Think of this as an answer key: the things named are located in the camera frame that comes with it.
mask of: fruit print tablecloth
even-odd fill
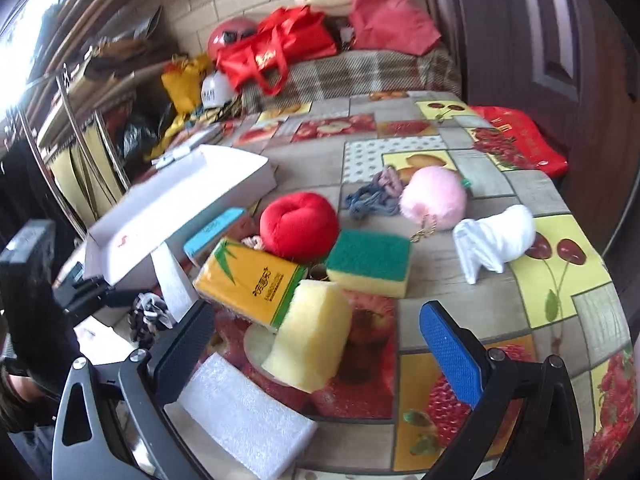
[[[443,382],[418,331],[421,305],[436,299],[487,347],[500,346],[521,359],[542,361],[551,353],[564,359],[578,402],[587,478],[595,478],[638,412],[628,327],[602,260],[552,182],[521,164],[508,143],[496,141],[499,132],[454,95],[421,91],[389,97],[337,98],[260,120],[247,117],[223,142],[261,153],[277,166],[278,188],[258,204],[255,217],[283,194],[310,190],[332,203],[343,228],[409,237],[416,227],[401,216],[351,219],[344,198],[384,164],[406,178],[417,168],[439,165],[470,182],[470,218],[498,214],[515,203],[529,207],[536,242],[505,273],[482,271],[476,285],[462,275],[450,232],[415,244],[404,300],[348,294],[353,328],[340,371],[311,396],[252,370],[242,355],[246,324],[223,323],[228,359],[267,393],[319,422],[287,476],[414,480],[433,465],[468,413]],[[492,151],[497,155],[484,153]],[[517,408],[510,408],[479,472],[494,468]],[[215,443],[204,445],[202,432],[182,430],[214,478],[250,478]]]

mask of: yellow bag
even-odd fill
[[[172,140],[174,140],[174,137],[184,129],[184,121],[186,120],[187,120],[186,114],[176,115],[174,122],[171,123],[171,126],[167,128],[164,135],[162,136],[162,139],[160,139],[160,142],[158,142],[153,147],[153,149],[148,155],[145,155],[145,162],[151,162],[152,160],[154,160],[155,158],[158,158],[167,150]]]
[[[190,114],[202,104],[202,81],[212,69],[213,64],[206,54],[194,59],[175,58],[167,64],[162,85],[179,114]]]

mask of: white cardboard box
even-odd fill
[[[180,262],[184,243],[230,207],[248,208],[276,187],[267,158],[200,146],[134,186],[86,238],[84,276],[118,288],[157,283],[149,254],[166,241]]]

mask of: blue eraser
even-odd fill
[[[422,337],[456,397],[474,408],[482,397],[480,368],[429,302],[420,309],[419,324]]]
[[[245,209],[232,207],[194,234],[185,243],[184,253],[195,265],[201,267],[223,236],[240,241],[254,232],[254,221]]]

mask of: red packaging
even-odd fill
[[[411,0],[351,0],[355,47],[422,56],[440,39],[431,17]]]
[[[552,178],[563,176],[569,170],[564,156],[545,142],[536,123],[526,113],[499,106],[472,106],[471,108],[506,137],[513,138],[513,145],[537,170],[543,171]]]
[[[337,54],[337,47],[322,24],[324,12],[312,12],[309,6],[279,8],[258,24],[258,33],[218,51],[219,70],[238,90],[255,79],[267,95],[277,95],[289,77],[289,63]],[[277,67],[279,81],[272,87],[262,71]]]

